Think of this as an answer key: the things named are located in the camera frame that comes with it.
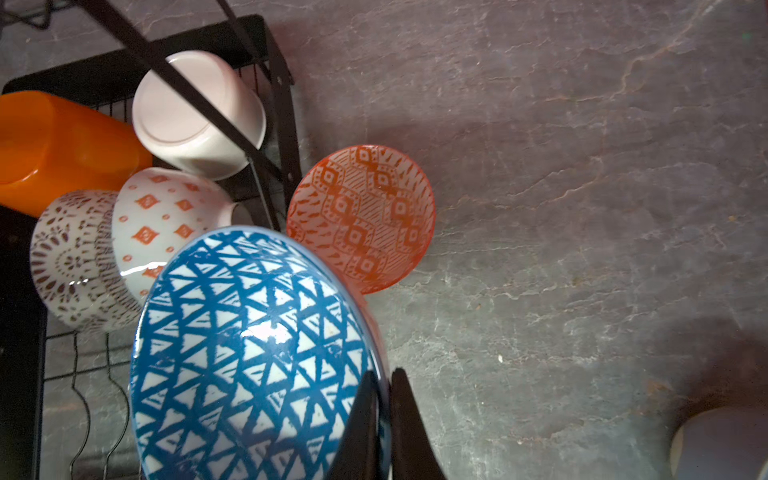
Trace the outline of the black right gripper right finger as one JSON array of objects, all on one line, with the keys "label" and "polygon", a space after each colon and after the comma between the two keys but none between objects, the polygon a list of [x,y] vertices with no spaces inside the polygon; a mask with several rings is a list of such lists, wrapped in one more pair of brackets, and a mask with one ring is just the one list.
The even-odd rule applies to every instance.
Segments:
[{"label": "black right gripper right finger", "polygon": [[432,450],[413,391],[402,368],[392,373],[392,469],[394,480],[445,480]]}]

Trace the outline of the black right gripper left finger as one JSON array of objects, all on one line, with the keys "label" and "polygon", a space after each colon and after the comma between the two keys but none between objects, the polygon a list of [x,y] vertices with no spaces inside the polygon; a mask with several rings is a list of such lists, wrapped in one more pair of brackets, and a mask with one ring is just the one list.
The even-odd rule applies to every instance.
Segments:
[{"label": "black right gripper left finger", "polygon": [[361,378],[326,480],[379,479],[379,445],[376,378],[372,371],[368,371]]}]

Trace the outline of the blue patterned bowl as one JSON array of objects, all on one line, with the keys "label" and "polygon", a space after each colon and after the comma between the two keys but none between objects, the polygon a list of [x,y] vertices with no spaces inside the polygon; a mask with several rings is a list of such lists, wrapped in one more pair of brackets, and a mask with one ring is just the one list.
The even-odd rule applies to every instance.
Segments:
[{"label": "blue patterned bowl", "polygon": [[324,479],[363,376],[386,368],[353,292],[265,228],[193,240],[150,290],[130,366],[148,479]]}]

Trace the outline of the red orange patterned bowl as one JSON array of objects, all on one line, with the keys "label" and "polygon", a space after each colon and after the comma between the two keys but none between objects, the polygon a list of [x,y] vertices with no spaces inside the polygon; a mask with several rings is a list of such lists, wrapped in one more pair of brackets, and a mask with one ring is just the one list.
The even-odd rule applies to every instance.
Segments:
[{"label": "red orange patterned bowl", "polygon": [[434,235],[427,175],[391,147],[358,145],[318,162],[290,201],[288,235],[362,294],[387,289],[420,263]]}]

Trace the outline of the black wire dish rack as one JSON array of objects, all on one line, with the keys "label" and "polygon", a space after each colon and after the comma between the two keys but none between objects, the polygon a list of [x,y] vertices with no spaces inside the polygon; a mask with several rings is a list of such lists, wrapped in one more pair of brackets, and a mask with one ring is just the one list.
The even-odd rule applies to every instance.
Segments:
[{"label": "black wire dish rack", "polygon": [[[157,154],[175,164],[184,151],[216,133],[243,150],[249,176],[243,179],[250,198],[262,201],[265,215],[276,211],[269,184],[280,182],[290,196],[300,173],[298,140],[291,97],[293,77],[265,20],[256,14],[239,17],[223,6],[225,21],[147,40],[107,1],[87,1],[84,10],[122,47],[12,79],[4,91],[40,90],[88,107],[112,107],[133,97],[140,80],[159,61],[179,50],[207,49],[234,69],[252,67],[256,80],[271,85],[273,125],[280,158],[259,152],[240,117],[243,104],[227,92],[209,92],[181,74],[171,76],[171,97],[148,96],[138,104],[139,123],[157,144]],[[32,235],[29,216],[1,212],[1,475],[35,479],[41,465],[46,352],[54,336],[48,315],[32,288],[24,248]]]}]

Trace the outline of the grey green patterned bowl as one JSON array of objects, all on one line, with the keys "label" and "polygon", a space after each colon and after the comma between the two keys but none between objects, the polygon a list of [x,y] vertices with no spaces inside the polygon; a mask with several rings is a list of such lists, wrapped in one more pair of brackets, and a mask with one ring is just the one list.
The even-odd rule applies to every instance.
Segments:
[{"label": "grey green patterned bowl", "polygon": [[215,182],[147,168],[120,190],[112,216],[116,265],[128,292],[143,304],[173,255],[195,238],[231,225],[251,225],[247,209]]}]

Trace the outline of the white red lattice bowl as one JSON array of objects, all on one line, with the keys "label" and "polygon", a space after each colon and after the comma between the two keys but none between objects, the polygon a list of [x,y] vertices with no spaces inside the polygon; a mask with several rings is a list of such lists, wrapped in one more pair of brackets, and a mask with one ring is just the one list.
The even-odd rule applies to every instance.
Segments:
[{"label": "white red lattice bowl", "polygon": [[134,326],[141,307],[128,292],[111,238],[118,194],[78,190],[54,200],[41,214],[30,245],[38,295],[70,329],[110,332]]}]

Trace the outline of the white ceramic bowl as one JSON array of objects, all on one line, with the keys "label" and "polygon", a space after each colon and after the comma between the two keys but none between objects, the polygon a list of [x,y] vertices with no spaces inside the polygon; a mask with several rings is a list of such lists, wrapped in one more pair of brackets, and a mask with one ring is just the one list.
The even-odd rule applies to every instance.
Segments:
[{"label": "white ceramic bowl", "polygon": [[[199,50],[175,53],[167,61],[255,147],[262,145],[267,130],[263,104],[228,63]],[[233,141],[153,71],[136,90],[132,123],[148,151],[180,170],[220,181],[248,164]]]}]

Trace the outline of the orange plastic bowl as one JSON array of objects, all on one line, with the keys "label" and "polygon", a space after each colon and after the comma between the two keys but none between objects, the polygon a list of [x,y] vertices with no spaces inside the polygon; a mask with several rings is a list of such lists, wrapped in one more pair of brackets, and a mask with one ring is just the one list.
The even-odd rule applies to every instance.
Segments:
[{"label": "orange plastic bowl", "polygon": [[133,128],[40,91],[1,97],[1,204],[39,217],[76,190],[118,191],[152,155]]}]

